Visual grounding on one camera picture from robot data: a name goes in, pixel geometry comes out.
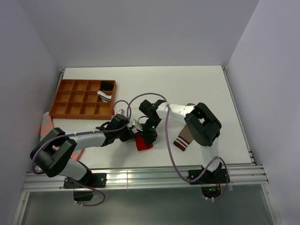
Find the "red christmas sock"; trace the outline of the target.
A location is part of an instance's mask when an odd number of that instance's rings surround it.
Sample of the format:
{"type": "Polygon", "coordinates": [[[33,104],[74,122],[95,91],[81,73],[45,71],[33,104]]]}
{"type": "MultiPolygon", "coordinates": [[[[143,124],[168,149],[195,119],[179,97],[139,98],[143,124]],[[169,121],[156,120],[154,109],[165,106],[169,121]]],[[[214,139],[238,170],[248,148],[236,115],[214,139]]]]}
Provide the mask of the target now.
{"type": "Polygon", "coordinates": [[[135,144],[137,151],[144,151],[153,148],[153,144],[147,146],[145,140],[139,136],[138,133],[135,133],[135,144]]]}

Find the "brown striped sock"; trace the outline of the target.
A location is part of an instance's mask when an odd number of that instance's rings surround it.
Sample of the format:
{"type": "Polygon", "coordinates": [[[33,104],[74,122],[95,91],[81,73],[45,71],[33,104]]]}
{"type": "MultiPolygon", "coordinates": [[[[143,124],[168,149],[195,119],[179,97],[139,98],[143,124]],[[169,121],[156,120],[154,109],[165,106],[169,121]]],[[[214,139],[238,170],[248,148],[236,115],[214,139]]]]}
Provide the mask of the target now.
{"type": "Polygon", "coordinates": [[[173,145],[176,146],[181,151],[185,151],[190,143],[194,140],[191,132],[187,125],[180,131],[177,138],[174,140],[173,145]]]}

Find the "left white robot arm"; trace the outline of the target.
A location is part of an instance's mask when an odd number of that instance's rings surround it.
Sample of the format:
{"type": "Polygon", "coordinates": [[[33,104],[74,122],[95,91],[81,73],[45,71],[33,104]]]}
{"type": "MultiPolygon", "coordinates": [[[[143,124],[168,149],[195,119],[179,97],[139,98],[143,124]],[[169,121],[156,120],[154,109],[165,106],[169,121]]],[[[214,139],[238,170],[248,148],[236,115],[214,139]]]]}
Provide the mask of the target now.
{"type": "Polygon", "coordinates": [[[104,147],[116,139],[127,142],[134,138],[128,119],[122,114],[116,114],[111,121],[92,131],[77,134],[67,134],[56,127],[31,152],[32,171],[35,174],[45,173],[50,178],[62,175],[80,187],[90,187],[94,183],[92,172],[82,162],[71,160],[73,152],[90,147],[104,147]]]}

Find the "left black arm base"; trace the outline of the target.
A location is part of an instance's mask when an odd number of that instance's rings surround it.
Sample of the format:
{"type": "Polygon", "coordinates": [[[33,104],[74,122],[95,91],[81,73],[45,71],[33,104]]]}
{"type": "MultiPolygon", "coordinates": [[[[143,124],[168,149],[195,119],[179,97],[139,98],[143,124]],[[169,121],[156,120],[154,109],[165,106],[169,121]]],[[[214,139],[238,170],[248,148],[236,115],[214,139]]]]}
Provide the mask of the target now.
{"type": "Polygon", "coordinates": [[[106,187],[106,173],[91,173],[84,176],[81,180],[73,180],[72,178],[65,178],[63,187],[65,189],[76,188],[105,188],[106,187]]]}

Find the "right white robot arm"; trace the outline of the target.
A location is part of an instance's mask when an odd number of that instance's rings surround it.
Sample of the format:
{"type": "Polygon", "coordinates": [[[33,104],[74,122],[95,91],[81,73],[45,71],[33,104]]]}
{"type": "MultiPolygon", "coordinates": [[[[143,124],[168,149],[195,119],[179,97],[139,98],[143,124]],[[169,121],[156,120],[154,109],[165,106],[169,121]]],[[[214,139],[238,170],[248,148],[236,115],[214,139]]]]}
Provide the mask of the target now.
{"type": "Polygon", "coordinates": [[[144,147],[151,147],[157,139],[157,126],[161,120],[184,122],[185,127],[174,141],[184,151],[192,141],[203,147],[202,178],[212,183],[222,174],[222,161],[218,157],[218,137],[221,122],[204,103],[197,105],[169,104],[164,100],[150,103],[144,100],[139,110],[148,118],[137,130],[144,147]]]}

